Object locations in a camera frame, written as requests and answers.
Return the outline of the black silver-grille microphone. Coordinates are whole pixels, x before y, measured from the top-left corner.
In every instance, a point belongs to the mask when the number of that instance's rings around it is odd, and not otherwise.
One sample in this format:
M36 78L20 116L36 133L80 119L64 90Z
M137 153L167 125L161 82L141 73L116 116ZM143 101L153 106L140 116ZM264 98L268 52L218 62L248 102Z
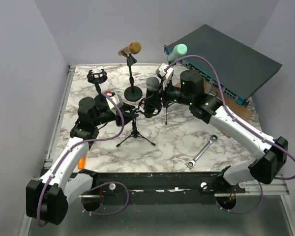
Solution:
M144 100L144 115L152 118L161 111L161 101L158 93L159 80L156 77L146 79L146 99Z

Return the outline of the black round-base shock-mount stand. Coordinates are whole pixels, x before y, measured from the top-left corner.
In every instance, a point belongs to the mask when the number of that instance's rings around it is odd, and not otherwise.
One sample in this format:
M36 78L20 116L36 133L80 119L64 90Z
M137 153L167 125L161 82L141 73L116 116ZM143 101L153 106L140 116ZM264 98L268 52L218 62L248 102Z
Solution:
M95 85L95 89L98 93L95 98L101 102L105 100L105 96L102 94L100 84L106 82L107 79L107 73L104 69L101 69L98 73L93 73L93 70L91 69L87 74L87 81Z

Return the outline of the orange microphone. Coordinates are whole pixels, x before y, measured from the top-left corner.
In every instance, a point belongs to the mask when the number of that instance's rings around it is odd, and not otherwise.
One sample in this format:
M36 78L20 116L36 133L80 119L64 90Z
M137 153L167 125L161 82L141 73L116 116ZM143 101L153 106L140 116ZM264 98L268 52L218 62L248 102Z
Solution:
M82 156L78 162L78 169L81 170L85 167L86 156Z

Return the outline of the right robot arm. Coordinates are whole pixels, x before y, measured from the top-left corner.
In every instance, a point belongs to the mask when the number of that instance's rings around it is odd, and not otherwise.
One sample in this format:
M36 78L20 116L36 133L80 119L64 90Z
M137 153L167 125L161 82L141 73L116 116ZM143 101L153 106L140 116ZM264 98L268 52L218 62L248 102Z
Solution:
M270 184L286 164L288 141L274 138L236 116L222 100L204 92L203 80L194 71L181 73L182 87L172 85L169 76L161 80L158 89L163 105L177 102L188 105L196 118L230 135L244 146L253 157L252 161L225 167L216 178L215 185L223 193L244 181L257 180Z

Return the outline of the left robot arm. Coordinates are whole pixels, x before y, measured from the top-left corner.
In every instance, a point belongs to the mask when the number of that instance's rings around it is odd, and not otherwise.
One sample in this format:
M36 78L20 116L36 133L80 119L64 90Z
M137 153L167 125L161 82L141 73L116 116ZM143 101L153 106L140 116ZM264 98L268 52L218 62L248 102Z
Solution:
M94 194L99 189L92 173L82 170L74 178L71 175L80 159L99 139L98 126L114 121L124 128L138 114L133 105L123 102L114 92L85 97L79 101L78 119L70 131L68 143L52 167L38 180L30 180L26 186L26 215L35 218L40 227L59 225L65 218L69 205L81 194Z

